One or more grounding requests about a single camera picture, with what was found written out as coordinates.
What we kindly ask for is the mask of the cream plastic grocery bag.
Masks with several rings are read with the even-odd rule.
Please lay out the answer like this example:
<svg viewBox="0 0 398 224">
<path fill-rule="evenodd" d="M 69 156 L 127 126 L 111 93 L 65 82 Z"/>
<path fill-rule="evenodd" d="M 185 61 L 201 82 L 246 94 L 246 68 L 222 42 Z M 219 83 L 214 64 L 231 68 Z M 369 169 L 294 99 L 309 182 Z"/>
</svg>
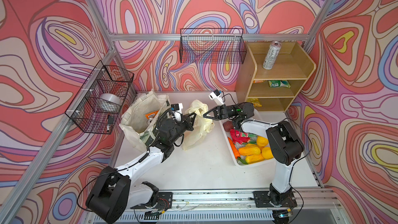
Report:
<svg viewBox="0 0 398 224">
<path fill-rule="evenodd" d="M 204 118 L 203 115 L 209 111 L 208 105 L 199 100 L 194 100 L 185 114 L 195 113 L 196 117 L 193 124 L 193 131 L 184 134 L 182 149 L 187 151 L 201 145 L 208 133 L 214 128 L 213 120 Z"/>
</svg>

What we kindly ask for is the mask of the white perforated plastic basket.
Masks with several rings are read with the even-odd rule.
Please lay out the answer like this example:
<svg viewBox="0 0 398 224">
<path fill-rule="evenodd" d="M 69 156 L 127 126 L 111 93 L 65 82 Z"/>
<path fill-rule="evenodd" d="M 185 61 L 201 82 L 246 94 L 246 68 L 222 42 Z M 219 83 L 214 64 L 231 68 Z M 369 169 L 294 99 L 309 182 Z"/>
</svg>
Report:
<svg viewBox="0 0 398 224">
<path fill-rule="evenodd" d="M 224 129 L 223 129 L 223 125 L 222 124 L 224 122 L 226 122 L 226 121 L 228 121 L 228 120 L 221 120 L 219 122 L 219 125 L 221 126 L 222 134 L 224 135 L 225 141 L 227 143 L 227 149 L 228 149 L 228 151 L 229 151 L 229 153 L 231 155 L 232 161 L 233 161 L 233 163 L 234 163 L 234 165 L 236 167 L 238 167 L 240 169 L 248 169 L 248 168 L 254 168 L 254 167 L 258 167 L 258 166 L 262 166 L 262 165 L 266 165 L 266 164 L 272 164 L 272 163 L 276 162 L 276 160 L 274 158 L 272 158 L 272 159 L 264 160 L 264 161 L 257 162 L 257 163 L 254 163 L 254 164 L 246 164 L 245 163 L 245 157 L 246 156 L 242 156 L 242 155 L 240 155 L 240 158 L 238 160 L 236 160 L 234 158 L 233 152 L 231 150 L 231 147 L 230 147 L 230 144 L 229 144 L 229 141 L 228 141 L 228 138 L 231 138 L 230 137 L 230 132 L 225 132 Z M 242 144 L 242 145 L 239 145 L 239 144 L 235 143 L 234 145 L 235 145 L 237 150 L 239 148 L 247 146 L 247 145 L 257 146 L 256 141 L 251 141 L 251 142 L 249 142 L 247 144 Z"/>
</svg>

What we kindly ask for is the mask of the orange Fox's candy bag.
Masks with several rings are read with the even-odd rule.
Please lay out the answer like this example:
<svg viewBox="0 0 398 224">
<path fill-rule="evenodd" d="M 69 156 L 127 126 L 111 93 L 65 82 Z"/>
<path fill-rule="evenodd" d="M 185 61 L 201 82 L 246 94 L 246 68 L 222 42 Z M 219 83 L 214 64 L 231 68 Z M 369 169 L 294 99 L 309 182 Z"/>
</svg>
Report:
<svg viewBox="0 0 398 224">
<path fill-rule="evenodd" d="M 156 115 L 158 114 L 159 111 L 153 111 L 151 113 L 148 113 L 145 115 L 145 117 L 149 120 L 149 119 L 154 119 L 156 117 Z"/>
</svg>

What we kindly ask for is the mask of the leaf print canvas tote bag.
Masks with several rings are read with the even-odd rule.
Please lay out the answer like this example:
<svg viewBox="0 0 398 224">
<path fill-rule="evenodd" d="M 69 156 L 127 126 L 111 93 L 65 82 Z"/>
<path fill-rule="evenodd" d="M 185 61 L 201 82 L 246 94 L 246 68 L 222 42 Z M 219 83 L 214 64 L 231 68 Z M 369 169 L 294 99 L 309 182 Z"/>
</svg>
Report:
<svg viewBox="0 0 398 224">
<path fill-rule="evenodd" d="M 149 91 L 139 96 L 136 101 L 127 109 L 121 117 L 119 127 L 122 129 L 125 138 L 139 151 L 146 151 L 155 138 L 154 126 L 159 115 L 168 109 L 168 94 L 157 94 Z M 154 122 L 147 124 L 146 114 L 159 111 Z"/>
</svg>

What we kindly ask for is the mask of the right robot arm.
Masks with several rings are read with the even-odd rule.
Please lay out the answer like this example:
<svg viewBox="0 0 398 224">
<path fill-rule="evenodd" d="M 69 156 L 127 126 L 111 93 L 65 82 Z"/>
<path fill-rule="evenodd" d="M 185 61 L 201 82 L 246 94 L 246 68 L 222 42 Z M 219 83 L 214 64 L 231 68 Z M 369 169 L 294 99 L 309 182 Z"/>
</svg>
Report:
<svg viewBox="0 0 398 224">
<path fill-rule="evenodd" d="M 305 149 L 304 144 L 289 122 L 283 120 L 278 123 L 266 123 L 255 120 L 254 115 L 254 105 L 244 102 L 216 106 L 203 114 L 203 117 L 217 121 L 230 119 L 239 132 L 268 139 L 272 155 L 276 159 L 276 167 L 266 200 L 274 207 L 285 206 L 293 199 L 291 175 L 294 164 Z"/>
</svg>

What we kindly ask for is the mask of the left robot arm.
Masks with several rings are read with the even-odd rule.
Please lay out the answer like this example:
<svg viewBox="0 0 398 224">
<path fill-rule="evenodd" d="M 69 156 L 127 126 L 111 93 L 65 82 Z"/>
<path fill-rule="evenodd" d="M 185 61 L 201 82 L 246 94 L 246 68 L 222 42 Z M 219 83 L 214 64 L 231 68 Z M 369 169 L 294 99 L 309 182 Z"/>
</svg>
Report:
<svg viewBox="0 0 398 224">
<path fill-rule="evenodd" d="M 170 207 L 166 199 L 160 198 L 159 189 L 154 184 L 143 181 L 136 185 L 135 182 L 150 169 L 163 163 L 186 131 L 194 130 L 195 113 L 181 115 L 179 120 L 173 115 L 172 110 L 167 110 L 158 118 L 154 141 L 142 155 L 117 168 L 107 166 L 89 181 L 93 187 L 82 208 L 84 211 L 93 212 L 106 223 L 113 224 L 127 208 L 156 208 L 161 214 Z"/>
</svg>

